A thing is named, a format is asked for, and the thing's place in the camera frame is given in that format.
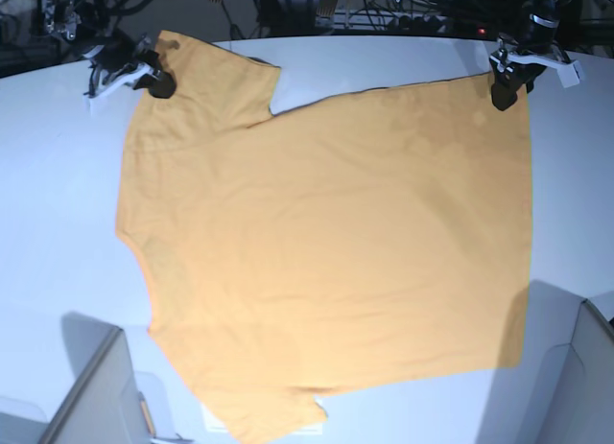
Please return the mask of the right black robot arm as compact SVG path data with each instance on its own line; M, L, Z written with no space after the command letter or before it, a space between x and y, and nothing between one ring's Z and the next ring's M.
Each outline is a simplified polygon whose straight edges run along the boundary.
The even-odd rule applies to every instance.
M38 0L42 35L67 44L68 54L90 62L84 96L101 101L126 86L169 99L177 89L147 35L133 39L119 23L144 10L153 0Z

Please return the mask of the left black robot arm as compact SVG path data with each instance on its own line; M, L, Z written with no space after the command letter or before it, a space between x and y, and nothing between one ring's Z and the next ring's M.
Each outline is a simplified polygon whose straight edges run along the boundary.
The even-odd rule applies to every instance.
M498 48L489 56L491 102L498 110L513 106L521 88L532 91L536 78L548 68L556 71L565 88L581 82L580 63L555 41L559 22L560 0L528 0L514 31L499 35Z

